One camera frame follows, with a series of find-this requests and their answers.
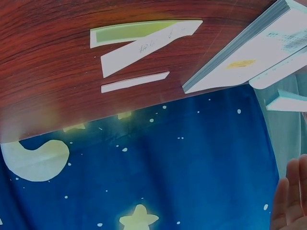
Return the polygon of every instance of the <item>crescent moon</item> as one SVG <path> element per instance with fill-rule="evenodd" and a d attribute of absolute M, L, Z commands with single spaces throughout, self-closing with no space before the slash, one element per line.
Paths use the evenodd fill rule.
<path fill-rule="evenodd" d="M 19 141 L 1 144 L 6 166 L 14 174 L 28 181 L 48 181 L 65 167 L 68 146 L 60 140 L 50 140 L 36 150 L 25 149 Z"/>

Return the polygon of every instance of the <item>star pattern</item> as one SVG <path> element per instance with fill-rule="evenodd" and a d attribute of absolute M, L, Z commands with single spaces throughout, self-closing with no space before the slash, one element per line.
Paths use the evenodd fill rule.
<path fill-rule="evenodd" d="M 71 129 L 74 129 L 74 128 L 77 128 L 77 129 L 85 129 L 85 126 L 84 124 L 78 124 L 78 125 L 74 125 L 74 126 L 69 126 L 69 127 L 66 127 L 66 128 L 63 128 L 63 131 L 66 133 L 67 131 L 71 130 Z"/>
<path fill-rule="evenodd" d="M 119 221 L 125 226 L 124 230 L 150 230 L 149 225 L 158 219 L 156 215 L 147 214 L 144 205 L 137 205 L 131 216 L 121 217 Z"/>
<path fill-rule="evenodd" d="M 130 117 L 131 114 L 132 114 L 132 112 L 131 112 L 131 111 L 128 111 L 128 112 L 125 112 L 125 113 L 118 114 L 118 115 L 117 115 L 117 118 L 118 118 L 118 120 L 121 120 L 121 119 L 123 119 L 123 118 Z"/>

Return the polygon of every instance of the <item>light blue cloth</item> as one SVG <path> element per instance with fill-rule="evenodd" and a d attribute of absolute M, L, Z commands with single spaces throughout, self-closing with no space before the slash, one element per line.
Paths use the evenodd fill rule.
<path fill-rule="evenodd" d="M 266 110 L 264 100 L 278 89 L 307 96 L 307 73 L 292 74 L 267 89 L 255 90 L 272 141 L 279 175 L 284 177 L 289 160 L 307 153 L 307 130 L 301 113 Z"/>

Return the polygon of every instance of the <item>hand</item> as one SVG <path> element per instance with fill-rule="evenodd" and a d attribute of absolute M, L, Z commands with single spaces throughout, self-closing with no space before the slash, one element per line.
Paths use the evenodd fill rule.
<path fill-rule="evenodd" d="M 307 155 L 289 161 L 277 185 L 270 230 L 307 230 Z"/>

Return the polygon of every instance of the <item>wood grain surface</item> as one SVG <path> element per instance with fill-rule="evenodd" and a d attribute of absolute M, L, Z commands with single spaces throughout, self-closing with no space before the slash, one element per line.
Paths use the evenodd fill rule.
<path fill-rule="evenodd" d="M 195 95 L 181 85 L 273 2 L 1 0 L 0 142 Z M 103 79 L 100 56 L 127 43 L 90 49 L 91 28 L 179 19 L 203 24 Z M 102 84 L 163 71 L 166 80 L 100 93 Z"/>

